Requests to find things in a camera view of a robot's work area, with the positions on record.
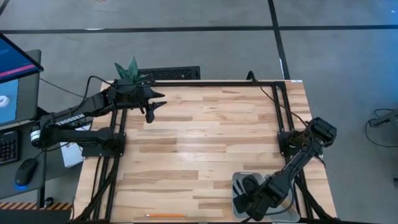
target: gray floor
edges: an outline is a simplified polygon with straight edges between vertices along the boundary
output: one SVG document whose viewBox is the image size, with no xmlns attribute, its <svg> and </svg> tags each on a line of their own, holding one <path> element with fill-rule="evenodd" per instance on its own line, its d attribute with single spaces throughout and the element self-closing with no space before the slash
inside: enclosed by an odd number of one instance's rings
<svg viewBox="0 0 398 224">
<path fill-rule="evenodd" d="M 39 6 L 11 0 L 0 17 L 0 30 L 272 24 L 267 1 L 260 0 L 40 2 Z M 398 24 L 398 3 L 393 0 L 275 0 L 275 7 L 281 26 Z M 291 79 L 304 81 L 312 115 L 338 128 L 336 142 L 325 149 L 338 216 L 397 223 L 398 190 L 392 178 L 398 177 L 398 149 L 368 142 L 364 125 L 375 117 L 376 108 L 397 108 L 398 30 L 281 34 Z M 139 68 L 199 65 L 202 79 L 244 78 L 248 70 L 261 79 L 282 77 L 272 31 L 7 36 L 24 50 L 41 49 L 42 77 L 79 93 L 89 75 L 116 78 L 113 62 L 127 65 L 133 55 Z M 90 93 L 99 86 L 94 83 Z M 39 105 L 49 111 L 80 100 L 45 83 L 39 97 Z M 369 135 L 377 142 L 398 145 L 388 125 L 369 130 Z M 71 201 L 78 171 L 49 180 L 47 195 Z M 35 193 L 6 200 L 34 202 Z"/>
</svg>

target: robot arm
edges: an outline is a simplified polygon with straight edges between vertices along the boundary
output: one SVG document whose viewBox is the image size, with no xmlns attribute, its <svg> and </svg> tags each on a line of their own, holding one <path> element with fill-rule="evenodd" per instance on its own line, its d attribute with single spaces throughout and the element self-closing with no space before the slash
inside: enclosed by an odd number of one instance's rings
<svg viewBox="0 0 398 224">
<path fill-rule="evenodd" d="M 295 176 L 323 147 L 332 145 L 335 138 L 336 128 L 321 118 L 311 120 L 304 131 L 292 132 L 288 146 L 298 146 L 298 153 L 261 185 L 253 175 L 245 177 L 242 182 L 245 193 L 233 199 L 237 211 L 246 212 L 255 221 L 262 220 L 269 207 L 276 208 L 285 200 Z"/>
<path fill-rule="evenodd" d="M 47 148 L 58 142 L 76 142 L 81 146 L 99 144 L 105 149 L 115 148 L 120 139 L 110 128 L 98 131 L 75 131 L 82 124 L 77 121 L 87 117 L 99 117 L 111 111 L 139 108 L 146 111 L 146 121 L 153 122 L 154 110 L 166 102 L 149 103 L 150 99 L 164 95 L 150 88 L 150 85 L 134 85 L 130 80 L 115 80 L 107 89 L 83 100 L 79 105 L 42 116 L 30 132 L 32 145 Z"/>
</svg>

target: wooden table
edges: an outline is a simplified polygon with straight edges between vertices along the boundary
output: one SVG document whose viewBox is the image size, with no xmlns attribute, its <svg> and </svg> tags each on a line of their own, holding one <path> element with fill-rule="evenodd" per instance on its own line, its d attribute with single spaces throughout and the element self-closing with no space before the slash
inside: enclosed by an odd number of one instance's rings
<svg viewBox="0 0 398 224">
<path fill-rule="evenodd" d="M 303 83 L 285 82 L 291 110 L 311 120 Z M 127 146 L 120 160 L 111 221 L 236 222 L 231 208 L 234 172 L 266 175 L 285 165 L 276 138 L 279 129 L 274 103 L 258 86 L 153 89 L 165 94 L 161 100 L 168 103 L 156 110 L 152 124 L 145 122 L 139 110 L 128 112 Z M 263 89 L 272 96 L 270 87 Z M 110 117 L 96 118 L 93 129 L 109 126 Z M 295 127 L 302 129 L 298 119 L 293 119 Z M 75 216 L 90 201 L 96 163 L 97 158 L 83 163 Z M 323 165 L 313 159 L 305 167 L 305 175 L 309 191 L 335 217 Z M 105 193 L 100 218 L 104 217 L 107 196 Z M 300 208 L 305 210 L 302 202 Z M 186 217 L 145 217 L 153 213 Z"/>
</svg>

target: monitor screen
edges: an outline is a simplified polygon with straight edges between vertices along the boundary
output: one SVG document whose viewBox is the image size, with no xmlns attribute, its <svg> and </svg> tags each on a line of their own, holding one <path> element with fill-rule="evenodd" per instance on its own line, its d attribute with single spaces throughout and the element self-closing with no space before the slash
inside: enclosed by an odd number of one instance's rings
<svg viewBox="0 0 398 224">
<path fill-rule="evenodd" d="M 42 70 L 43 67 L 0 34 L 0 83 L 35 74 Z"/>
</svg>

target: green plant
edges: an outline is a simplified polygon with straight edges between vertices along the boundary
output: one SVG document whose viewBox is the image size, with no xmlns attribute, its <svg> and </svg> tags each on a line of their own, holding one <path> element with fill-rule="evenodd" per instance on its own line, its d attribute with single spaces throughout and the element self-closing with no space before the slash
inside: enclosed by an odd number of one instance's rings
<svg viewBox="0 0 398 224">
<path fill-rule="evenodd" d="M 121 78 L 130 79 L 133 83 L 144 81 L 148 76 L 148 75 L 138 75 L 138 66 L 135 57 L 132 58 L 132 61 L 127 70 L 116 62 L 114 63 L 114 66 L 116 67 L 116 70 L 118 71 Z"/>
</svg>

